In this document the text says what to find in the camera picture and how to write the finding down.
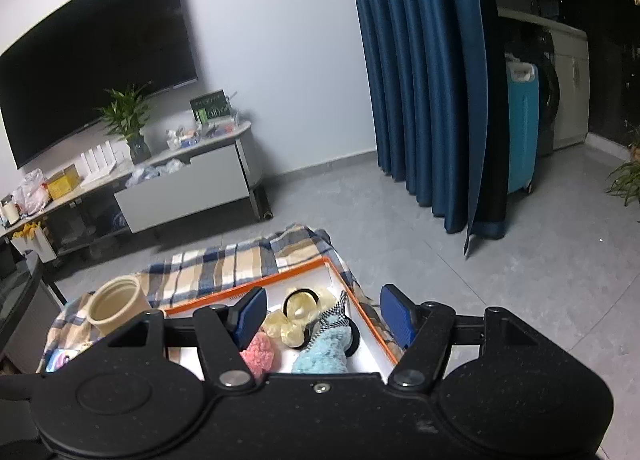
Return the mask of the light blue fluffy sock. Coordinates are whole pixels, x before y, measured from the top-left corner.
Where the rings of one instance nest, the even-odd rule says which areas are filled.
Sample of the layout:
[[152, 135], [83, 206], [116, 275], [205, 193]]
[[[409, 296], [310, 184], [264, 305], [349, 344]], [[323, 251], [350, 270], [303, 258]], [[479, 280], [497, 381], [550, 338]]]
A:
[[296, 374], [347, 373], [347, 350], [352, 345], [352, 328], [346, 315], [347, 296], [320, 313], [312, 326], [310, 341], [293, 364]]

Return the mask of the orange rimmed white box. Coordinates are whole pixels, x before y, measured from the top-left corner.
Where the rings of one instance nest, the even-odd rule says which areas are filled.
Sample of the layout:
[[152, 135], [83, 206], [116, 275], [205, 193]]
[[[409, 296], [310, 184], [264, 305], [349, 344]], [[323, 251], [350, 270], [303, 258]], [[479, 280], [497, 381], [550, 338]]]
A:
[[356, 300], [354, 292], [326, 257], [315, 258], [241, 287], [194, 299], [180, 307], [167, 308], [165, 313], [170, 318], [186, 318], [205, 306], [231, 306], [253, 287], [262, 287], [267, 294], [267, 325], [259, 331], [268, 334], [276, 352], [272, 372], [290, 373], [299, 355], [298, 350], [286, 344], [282, 335], [301, 336], [311, 328], [311, 318], [318, 316], [323, 308], [332, 307], [342, 292], [347, 296], [346, 315], [356, 325], [352, 330], [352, 344], [356, 350], [347, 357], [348, 370], [352, 373], [377, 372], [387, 379], [397, 365], [396, 357], [382, 334], [375, 330], [364, 305]]

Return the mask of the white router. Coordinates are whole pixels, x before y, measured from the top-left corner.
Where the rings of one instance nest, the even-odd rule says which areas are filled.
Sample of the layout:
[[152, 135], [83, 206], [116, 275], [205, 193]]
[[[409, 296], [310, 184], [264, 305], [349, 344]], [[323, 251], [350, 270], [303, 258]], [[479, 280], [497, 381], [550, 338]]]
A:
[[88, 186], [102, 179], [114, 179], [118, 173], [128, 173], [132, 169], [132, 163], [122, 151], [114, 148], [110, 140], [81, 152], [80, 163], [81, 186]]

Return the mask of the green black box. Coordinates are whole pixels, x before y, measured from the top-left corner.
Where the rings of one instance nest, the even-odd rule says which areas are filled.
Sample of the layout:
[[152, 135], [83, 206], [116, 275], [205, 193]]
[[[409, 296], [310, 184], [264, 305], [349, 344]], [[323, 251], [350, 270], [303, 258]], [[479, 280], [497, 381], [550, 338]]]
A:
[[232, 119], [235, 116], [229, 97], [217, 90], [190, 100], [195, 120], [205, 126], [209, 122]]

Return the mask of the potted bamboo plant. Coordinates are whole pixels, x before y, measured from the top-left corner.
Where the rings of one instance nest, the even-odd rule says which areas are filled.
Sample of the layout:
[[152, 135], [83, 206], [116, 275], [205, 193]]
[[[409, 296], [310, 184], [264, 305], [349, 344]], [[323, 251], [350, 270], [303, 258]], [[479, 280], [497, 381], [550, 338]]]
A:
[[142, 128], [150, 118], [150, 104], [144, 88], [127, 85], [123, 90], [107, 89], [107, 105], [98, 108], [107, 134], [117, 135], [127, 143], [132, 164], [139, 165], [151, 157], [151, 150], [142, 135]]

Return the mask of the black television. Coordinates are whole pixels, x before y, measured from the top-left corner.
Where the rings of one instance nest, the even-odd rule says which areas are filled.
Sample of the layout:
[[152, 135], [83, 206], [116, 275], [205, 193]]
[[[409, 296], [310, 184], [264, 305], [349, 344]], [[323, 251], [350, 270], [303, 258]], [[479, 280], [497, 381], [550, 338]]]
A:
[[72, 0], [1, 55], [1, 117], [17, 167], [99, 120], [108, 90], [198, 78], [181, 0]]

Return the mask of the white tv cabinet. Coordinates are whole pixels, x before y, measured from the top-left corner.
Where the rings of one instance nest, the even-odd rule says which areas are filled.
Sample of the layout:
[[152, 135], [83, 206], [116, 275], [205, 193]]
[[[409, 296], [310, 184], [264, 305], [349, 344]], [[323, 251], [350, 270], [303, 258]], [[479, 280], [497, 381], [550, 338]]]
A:
[[190, 148], [166, 150], [148, 160], [154, 168], [172, 162], [171, 173], [126, 181], [137, 167], [125, 161], [111, 174], [81, 185], [45, 209], [1, 230], [1, 241], [49, 263], [101, 240], [138, 233], [239, 200], [250, 201], [258, 220], [272, 216], [262, 185], [252, 123]]

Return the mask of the plaid blanket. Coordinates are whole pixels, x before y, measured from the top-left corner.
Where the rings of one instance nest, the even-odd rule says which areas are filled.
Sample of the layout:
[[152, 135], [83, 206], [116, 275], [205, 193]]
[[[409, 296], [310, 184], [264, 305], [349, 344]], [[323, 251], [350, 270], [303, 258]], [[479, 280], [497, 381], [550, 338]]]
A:
[[[378, 303], [364, 294], [346, 261], [334, 249], [330, 236], [322, 229], [294, 224], [265, 237], [176, 254], [167, 261], [149, 265], [134, 278], [140, 281], [151, 307], [168, 310], [285, 272], [318, 257], [329, 259], [335, 266], [385, 345], [399, 359], [404, 352], [378, 314]], [[53, 366], [56, 354], [73, 357], [101, 339], [100, 332], [88, 321], [87, 309], [92, 297], [91, 292], [80, 295], [56, 316], [36, 368], [38, 372]]]

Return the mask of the white plastic bag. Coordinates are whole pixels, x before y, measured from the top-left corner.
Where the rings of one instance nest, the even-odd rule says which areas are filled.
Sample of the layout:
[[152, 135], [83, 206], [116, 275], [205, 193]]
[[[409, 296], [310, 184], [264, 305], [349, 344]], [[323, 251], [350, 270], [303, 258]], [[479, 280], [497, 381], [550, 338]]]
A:
[[51, 200], [46, 178], [40, 168], [27, 173], [12, 192], [12, 200], [21, 214], [30, 216], [44, 209]]

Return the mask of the blue suitcase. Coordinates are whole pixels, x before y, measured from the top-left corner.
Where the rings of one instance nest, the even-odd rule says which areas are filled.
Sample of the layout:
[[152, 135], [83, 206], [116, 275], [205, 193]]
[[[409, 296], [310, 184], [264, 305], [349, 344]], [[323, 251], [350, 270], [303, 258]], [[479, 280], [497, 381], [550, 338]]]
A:
[[539, 124], [538, 71], [535, 64], [506, 61], [508, 83], [510, 165], [508, 193], [532, 187]]

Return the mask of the white balcony cabinet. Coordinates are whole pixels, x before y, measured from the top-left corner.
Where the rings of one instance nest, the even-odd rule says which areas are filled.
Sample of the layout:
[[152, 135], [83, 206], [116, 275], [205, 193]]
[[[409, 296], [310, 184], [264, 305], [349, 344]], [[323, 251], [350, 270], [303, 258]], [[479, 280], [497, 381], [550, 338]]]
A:
[[589, 47], [583, 30], [533, 13], [501, 8], [504, 51], [539, 73], [541, 157], [585, 141], [589, 124]]

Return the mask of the beige paper cup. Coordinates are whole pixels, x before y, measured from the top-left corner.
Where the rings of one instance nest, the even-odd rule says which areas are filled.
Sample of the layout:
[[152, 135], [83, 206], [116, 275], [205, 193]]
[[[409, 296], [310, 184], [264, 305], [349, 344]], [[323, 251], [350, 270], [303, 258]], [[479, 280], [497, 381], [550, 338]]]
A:
[[106, 336], [150, 308], [140, 281], [135, 276], [120, 276], [103, 284], [92, 295], [87, 319]]

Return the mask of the balcony plant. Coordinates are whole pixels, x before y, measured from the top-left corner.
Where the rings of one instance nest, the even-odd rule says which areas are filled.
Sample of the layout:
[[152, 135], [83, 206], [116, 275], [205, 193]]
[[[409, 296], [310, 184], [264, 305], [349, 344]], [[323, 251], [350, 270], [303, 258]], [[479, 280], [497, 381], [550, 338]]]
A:
[[629, 160], [616, 167], [614, 171], [608, 175], [611, 183], [605, 192], [613, 195], [613, 197], [622, 199], [624, 206], [627, 207], [640, 201], [640, 129], [638, 125], [632, 125], [629, 122], [626, 122], [625, 126], [628, 128], [627, 149]]

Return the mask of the pink fluffy sock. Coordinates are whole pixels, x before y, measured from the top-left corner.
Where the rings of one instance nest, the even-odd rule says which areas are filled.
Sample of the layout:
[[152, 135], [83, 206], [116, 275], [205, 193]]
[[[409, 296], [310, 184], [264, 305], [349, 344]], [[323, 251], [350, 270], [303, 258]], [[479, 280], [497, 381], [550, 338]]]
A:
[[268, 334], [258, 331], [240, 355], [254, 378], [259, 379], [271, 371], [276, 352]]

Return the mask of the small blue tissue packet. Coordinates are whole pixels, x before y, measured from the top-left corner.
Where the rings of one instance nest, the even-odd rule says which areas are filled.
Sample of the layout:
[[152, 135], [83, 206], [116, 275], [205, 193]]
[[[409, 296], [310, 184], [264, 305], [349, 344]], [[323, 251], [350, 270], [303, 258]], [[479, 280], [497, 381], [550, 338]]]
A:
[[46, 365], [46, 372], [58, 371], [78, 355], [77, 350], [55, 350]]

